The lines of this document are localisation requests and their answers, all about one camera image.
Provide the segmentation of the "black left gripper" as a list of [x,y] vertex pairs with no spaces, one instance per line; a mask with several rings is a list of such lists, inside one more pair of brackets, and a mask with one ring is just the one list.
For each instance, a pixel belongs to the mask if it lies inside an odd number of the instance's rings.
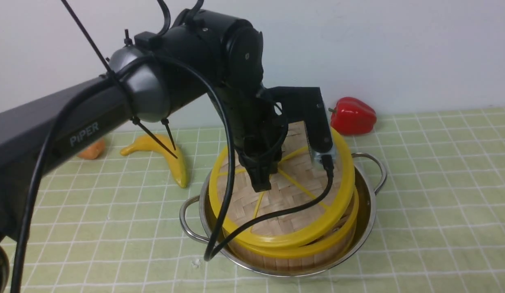
[[215,91],[222,104],[217,112],[224,122],[228,137],[225,158],[234,168],[243,167],[251,186],[260,193],[271,189],[270,175],[277,173],[281,145],[288,133],[284,113],[276,112],[283,101],[286,86],[264,87],[249,92],[219,85]]

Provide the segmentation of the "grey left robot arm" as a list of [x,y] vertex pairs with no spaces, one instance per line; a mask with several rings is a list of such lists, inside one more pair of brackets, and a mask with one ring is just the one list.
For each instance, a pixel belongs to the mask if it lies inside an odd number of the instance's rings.
[[120,125],[165,122],[208,94],[228,142],[264,190],[286,123],[263,95],[263,35],[241,18],[183,10],[113,53],[105,74],[0,113],[0,242],[29,226],[41,178]]

